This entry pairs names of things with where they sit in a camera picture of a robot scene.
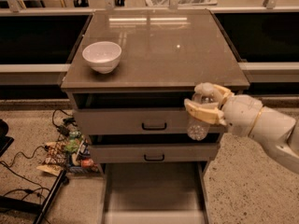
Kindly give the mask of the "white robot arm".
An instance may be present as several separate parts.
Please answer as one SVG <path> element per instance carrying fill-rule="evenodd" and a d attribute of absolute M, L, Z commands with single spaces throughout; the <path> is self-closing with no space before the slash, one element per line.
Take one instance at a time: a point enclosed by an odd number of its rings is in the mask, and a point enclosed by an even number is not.
<path fill-rule="evenodd" d="M 197 85 L 192 99 L 184 100 L 184 106 L 191 118 L 222 125 L 228 133 L 254 140 L 271 159 L 299 173 L 299 126 L 293 117 L 249 95 L 234 95 L 211 83 Z"/>

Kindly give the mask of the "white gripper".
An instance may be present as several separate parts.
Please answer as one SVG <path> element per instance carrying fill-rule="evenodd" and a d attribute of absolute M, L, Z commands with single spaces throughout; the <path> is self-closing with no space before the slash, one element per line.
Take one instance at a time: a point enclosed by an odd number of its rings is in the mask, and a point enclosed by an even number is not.
<path fill-rule="evenodd" d="M 227 131 L 238 136 L 249 135 L 263 108 L 263 103 L 251 96 L 234 96 L 229 89 L 209 82 L 198 84 L 194 91 L 213 103 L 198 104 L 185 99 L 184 105 L 189 115 L 211 125 L 225 126 L 227 123 Z"/>

